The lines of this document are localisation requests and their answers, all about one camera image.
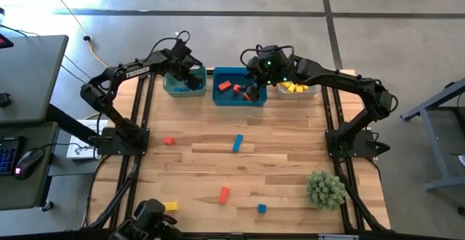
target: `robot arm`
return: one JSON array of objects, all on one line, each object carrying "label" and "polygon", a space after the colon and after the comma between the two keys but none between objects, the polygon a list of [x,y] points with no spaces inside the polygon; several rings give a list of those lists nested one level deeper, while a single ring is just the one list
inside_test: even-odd
[{"label": "robot arm", "polygon": [[[131,120],[125,119],[114,107],[113,100],[118,93],[119,85],[136,76],[155,73],[164,76],[171,73],[176,79],[185,81],[191,89],[197,89],[202,79],[190,73],[190,68],[202,63],[190,55],[191,50],[186,41],[175,39],[176,44],[171,49],[151,52],[144,60],[120,64],[118,67],[106,68],[99,76],[92,78],[88,84],[81,87],[81,97],[95,109],[103,113],[115,123],[117,134],[128,145],[138,145],[142,141],[140,128]],[[102,83],[109,81],[108,89]]]},{"label": "robot arm", "polygon": [[[253,101],[259,99],[259,89],[268,84],[275,86],[283,81],[292,81],[295,84],[314,85],[321,84],[359,95],[365,108],[351,121],[344,123],[332,134],[335,139],[331,147],[338,151],[351,151],[357,134],[368,126],[372,121],[384,119],[397,107],[391,109],[392,100],[397,98],[391,95],[377,79],[363,78],[361,75],[351,76],[341,73],[339,70],[332,71],[323,68],[319,63],[306,58],[294,56],[289,57],[283,52],[290,46],[278,47],[267,46],[261,49],[247,49],[255,51],[257,56],[251,58],[246,64],[249,74],[248,78],[254,78],[255,84],[248,87],[246,97]],[[389,146],[378,143],[377,154],[389,150]]]}]

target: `blue bin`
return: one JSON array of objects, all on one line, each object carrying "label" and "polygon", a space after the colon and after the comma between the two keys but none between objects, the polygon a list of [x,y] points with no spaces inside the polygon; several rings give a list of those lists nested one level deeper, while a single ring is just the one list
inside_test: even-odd
[{"label": "blue bin", "polygon": [[190,72],[203,79],[200,89],[189,89],[183,81],[177,81],[170,73],[166,73],[163,78],[163,89],[172,97],[195,97],[204,95],[206,91],[206,69],[203,66],[199,66],[196,69],[191,69]]},{"label": "blue bin", "polygon": [[[236,94],[233,92],[235,84],[245,86],[247,84],[253,84],[253,79],[246,79],[245,75],[247,70],[243,67],[220,67],[213,70],[213,101],[215,105],[220,106],[262,106],[267,101],[267,88],[263,87],[260,89],[259,100],[255,103],[243,99],[243,93]],[[232,87],[228,90],[221,92],[218,89],[218,85],[230,81]]]}]

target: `computer mouse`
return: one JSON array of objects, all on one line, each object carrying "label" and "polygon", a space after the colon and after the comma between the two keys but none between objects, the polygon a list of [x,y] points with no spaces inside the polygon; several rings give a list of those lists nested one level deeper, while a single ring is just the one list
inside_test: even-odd
[{"label": "computer mouse", "polygon": [[24,180],[30,177],[43,159],[44,154],[44,151],[40,148],[32,148],[23,154],[15,167],[16,179]]}]

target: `teal bin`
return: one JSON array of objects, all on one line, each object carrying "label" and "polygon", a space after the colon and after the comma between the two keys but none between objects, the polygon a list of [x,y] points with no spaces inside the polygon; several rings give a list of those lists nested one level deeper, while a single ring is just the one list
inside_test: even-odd
[{"label": "teal bin", "polygon": [[177,81],[170,73],[166,73],[163,77],[163,89],[172,97],[195,97],[204,95],[206,91],[206,69],[203,66],[194,66],[190,69],[190,72],[203,79],[201,88],[191,90],[183,81]]}]

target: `toy block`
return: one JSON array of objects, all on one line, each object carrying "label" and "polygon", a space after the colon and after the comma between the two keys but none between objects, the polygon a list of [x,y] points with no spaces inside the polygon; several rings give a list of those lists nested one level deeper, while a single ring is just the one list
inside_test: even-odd
[{"label": "toy block", "polygon": [[231,87],[231,82],[230,81],[226,81],[226,82],[218,85],[219,91],[221,91],[221,92],[226,91],[230,87]]},{"label": "toy block", "polygon": [[218,202],[221,204],[226,204],[226,200],[229,194],[230,194],[230,189],[227,188],[226,186],[223,186],[221,188],[221,193],[219,193]]},{"label": "toy block", "polygon": [[259,206],[256,208],[259,214],[264,214],[267,212],[267,205],[266,204],[259,204]]},{"label": "toy block", "polygon": [[288,92],[294,92],[296,90],[296,85],[295,84],[291,84],[289,87],[288,87]]},{"label": "toy block", "polygon": [[173,145],[174,144],[174,138],[170,136],[165,137],[165,144],[167,145]]},{"label": "toy block", "polygon": [[283,87],[285,87],[286,89],[288,89],[288,88],[291,86],[292,82],[287,81],[287,82],[283,82],[283,83],[281,83],[281,84],[283,85]]},{"label": "toy block", "polygon": [[240,93],[240,85],[235,84],[234,87],[232,88],[232,90],[234,90],[234,93],[236,93],[236,94]]},{"label": "toy block", "polygon": [[234,152],[239,152],[240,144],[242,143],[242,140],[244,139],[243,135],[238,135],[235,138],[234,146],[232,147],[232,150]]},{"label": "toy block", "polygon": [[176,201],[174,201],[174,202],[166,202],[166,203],[163,203],[163,205],[165,206],[166,211],[177,211],[177,202]]}]

